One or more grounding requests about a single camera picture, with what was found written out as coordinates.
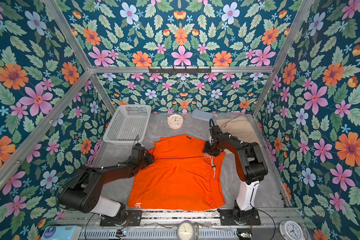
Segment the beige drawstring shorts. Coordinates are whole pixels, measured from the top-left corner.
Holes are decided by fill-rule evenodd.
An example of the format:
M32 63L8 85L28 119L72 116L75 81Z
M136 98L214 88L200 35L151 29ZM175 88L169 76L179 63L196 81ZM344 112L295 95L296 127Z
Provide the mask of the beige drawstring shorts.
M233 119L217 120L217 125L223 133L229 133L246 143L258 143L260 147L263 146L246 117L239 116Z

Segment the orange shorts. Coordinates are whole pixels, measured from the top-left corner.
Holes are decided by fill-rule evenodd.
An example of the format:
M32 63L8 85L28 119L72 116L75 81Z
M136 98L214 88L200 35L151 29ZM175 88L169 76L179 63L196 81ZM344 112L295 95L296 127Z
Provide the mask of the orange shorts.
M188 135L162 137L155 142L149 151L154 163L134 177L128 207L184 211L222 207L225 153L210 156L203 152L205 143Z

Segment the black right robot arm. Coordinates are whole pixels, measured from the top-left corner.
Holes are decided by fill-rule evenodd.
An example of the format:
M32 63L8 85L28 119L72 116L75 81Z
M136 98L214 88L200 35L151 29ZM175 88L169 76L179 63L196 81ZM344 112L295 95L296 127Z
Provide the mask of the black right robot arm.
M217 157L230 151L235 156L238 177L241 180L239 195L231 213L226 214L235 224L251 223L259 217L255 208L258 187L268 174L268 167L258 143L247 143L230 133L224 133L212 119L209 120L210 140L205 142L203 153L211 157L213 163Z

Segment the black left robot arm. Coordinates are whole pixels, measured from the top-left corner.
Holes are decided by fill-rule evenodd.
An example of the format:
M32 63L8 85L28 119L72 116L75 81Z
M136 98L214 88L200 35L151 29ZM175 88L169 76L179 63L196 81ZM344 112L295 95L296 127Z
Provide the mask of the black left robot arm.
M154 163L154 156L141 144L135 144L129 158L115 166L81 167L58 193L58 203L82 213L101 215L116 226L127 221L124 203L102 196L103 186L122 179L135 177L137 173Z

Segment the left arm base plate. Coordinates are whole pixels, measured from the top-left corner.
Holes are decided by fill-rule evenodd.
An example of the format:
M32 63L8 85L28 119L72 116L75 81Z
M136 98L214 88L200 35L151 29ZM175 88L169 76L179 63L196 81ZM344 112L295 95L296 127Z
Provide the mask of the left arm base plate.
M123 210L115 217L102 216L101 227L138 227L142 220L141 210Z

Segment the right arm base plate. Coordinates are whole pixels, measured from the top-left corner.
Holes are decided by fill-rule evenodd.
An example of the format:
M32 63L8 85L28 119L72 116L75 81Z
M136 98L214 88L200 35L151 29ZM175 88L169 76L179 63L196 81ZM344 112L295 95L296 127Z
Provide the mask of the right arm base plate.
M259 213L255 209L241 211L238 208L218 209L222 226L260 226Z

